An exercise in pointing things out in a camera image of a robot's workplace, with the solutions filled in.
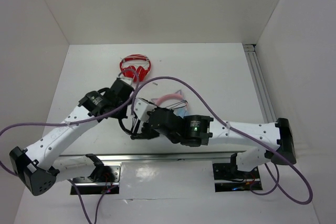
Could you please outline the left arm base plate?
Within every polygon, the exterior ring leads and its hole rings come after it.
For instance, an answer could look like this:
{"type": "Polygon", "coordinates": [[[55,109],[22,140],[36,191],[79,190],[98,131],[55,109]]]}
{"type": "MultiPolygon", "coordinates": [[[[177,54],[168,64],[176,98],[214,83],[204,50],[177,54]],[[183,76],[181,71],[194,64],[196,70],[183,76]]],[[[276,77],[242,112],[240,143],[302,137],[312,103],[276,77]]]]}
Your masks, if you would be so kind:
{"type": "Polygon", "coordinates": [[[119,194],[121,163],[107,163],[109,169],[96,181],[87,177],[76,177],[72,181],[77,186],[81,195],[108,195],[119,194]]]}

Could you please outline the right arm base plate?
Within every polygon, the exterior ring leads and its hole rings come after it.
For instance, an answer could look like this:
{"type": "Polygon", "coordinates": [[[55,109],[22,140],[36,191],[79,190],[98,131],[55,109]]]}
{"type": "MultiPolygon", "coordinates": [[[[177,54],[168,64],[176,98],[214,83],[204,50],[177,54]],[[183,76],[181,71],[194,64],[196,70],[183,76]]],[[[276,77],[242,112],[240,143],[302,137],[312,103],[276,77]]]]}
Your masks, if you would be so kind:
{"type": "Polygon", "coordinates": [[[251,172],[233,170],[229,163],[213,163],[215,192],[262,190],[258,168],[251,172]]]}

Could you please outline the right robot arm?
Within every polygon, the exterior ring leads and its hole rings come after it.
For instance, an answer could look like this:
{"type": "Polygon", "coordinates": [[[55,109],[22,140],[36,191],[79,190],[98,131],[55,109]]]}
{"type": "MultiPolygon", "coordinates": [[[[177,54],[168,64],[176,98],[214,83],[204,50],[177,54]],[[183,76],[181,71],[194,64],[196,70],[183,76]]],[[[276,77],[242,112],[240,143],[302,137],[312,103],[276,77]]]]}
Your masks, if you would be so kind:
{"type": "Polygon", "coordinates": [[[182,118],[165,108],[137,111],[136,115],[143,123],[141,131],[145,139],[162,135],[173,144],[189,147],[210,144],[246,146],[246,151],[230,158],[229,172],[235,178],[269,162],[275,165],[294,165],[297,162],[290,124],[285,118],[266,124],[221,123],[204,115],[182,118]]]}

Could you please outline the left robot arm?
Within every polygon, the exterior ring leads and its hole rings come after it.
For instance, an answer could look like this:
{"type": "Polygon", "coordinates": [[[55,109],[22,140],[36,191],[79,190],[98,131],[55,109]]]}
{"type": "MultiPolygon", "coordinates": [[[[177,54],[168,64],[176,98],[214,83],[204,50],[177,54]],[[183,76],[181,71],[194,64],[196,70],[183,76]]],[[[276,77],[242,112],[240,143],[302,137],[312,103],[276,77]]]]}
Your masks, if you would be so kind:
{"type": "Polygon", "coordinates": [[[87,93],[56,127],[26,148],[15,147],[10,153],[14,173],[34,196],[48,191],[55,183],[76,177],[96,182],[111,169],[95,154],[60,159],[60,154],[86,131],[103,119],[126,117],[133,92],[131,78],[117,78],[110,88],[87,93]]]}

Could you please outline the black headset with microphone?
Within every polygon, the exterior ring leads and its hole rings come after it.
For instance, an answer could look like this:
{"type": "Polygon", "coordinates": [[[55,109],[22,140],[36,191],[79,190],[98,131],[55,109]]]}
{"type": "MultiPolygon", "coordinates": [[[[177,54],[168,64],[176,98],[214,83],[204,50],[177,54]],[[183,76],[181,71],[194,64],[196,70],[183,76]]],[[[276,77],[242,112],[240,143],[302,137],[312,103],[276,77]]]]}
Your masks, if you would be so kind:
{"type": "Polygon", "coordinates": [[[139,119],[133,118],[130,130],[124,126],[123,119],[118,119],[118,123],[121,130],[129,135],[132,140],[144,140],[141,139],[141,129],[144,122],[141,122],[139,119]]]}

